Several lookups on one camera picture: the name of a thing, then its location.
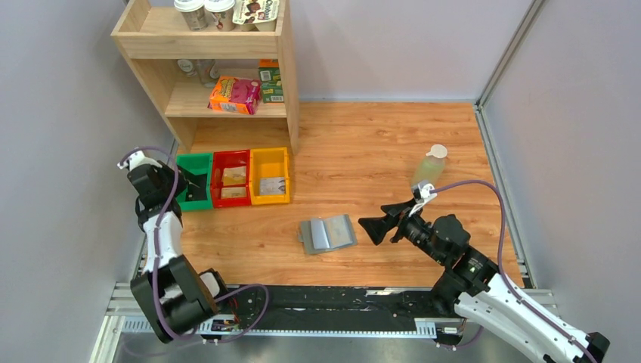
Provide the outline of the black credit card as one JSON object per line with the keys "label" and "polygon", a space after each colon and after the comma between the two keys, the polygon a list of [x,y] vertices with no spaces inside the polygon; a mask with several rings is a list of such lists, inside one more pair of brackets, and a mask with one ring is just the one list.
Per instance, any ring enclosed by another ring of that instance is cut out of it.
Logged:
{"label": "black credit card", "polygon": [[208,187],[208,174],[194,174],[184,168],[180,168],[181,177],[184,180],[185,190],[188,194],[206,194]]}

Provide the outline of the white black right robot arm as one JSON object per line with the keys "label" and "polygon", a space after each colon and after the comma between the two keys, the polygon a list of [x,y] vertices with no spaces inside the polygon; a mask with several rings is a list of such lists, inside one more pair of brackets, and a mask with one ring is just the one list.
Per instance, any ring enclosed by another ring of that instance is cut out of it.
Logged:
{"label": "white black right robot arm", "polygon": [[532,362],[601,362],[610,347],[598,332],[572,327],[500,273],[497,263],[471,247],[470,235],[454,214],[425,221],[414,201],[382,206],[382,217],[360,218],[375,245],[394,230],[392,243],[406,239],[443,266],[431,289],[440,316],[472,320]]}

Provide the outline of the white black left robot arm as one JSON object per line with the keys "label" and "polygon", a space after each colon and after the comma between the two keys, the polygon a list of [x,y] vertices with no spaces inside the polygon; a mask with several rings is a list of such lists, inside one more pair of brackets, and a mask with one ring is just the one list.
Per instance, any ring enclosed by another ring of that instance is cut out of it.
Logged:
{"label": "white black left robot arm", "polygon": [[135,212],[147,237],[147,262],[130,289],[153,332],[162,343],[187,333],[231,304],[220,274],[196,272],[182,253],[182,210],[178,195],[190,172],[174,172],[160,161],[128,167],[127,178],[138,192]]}

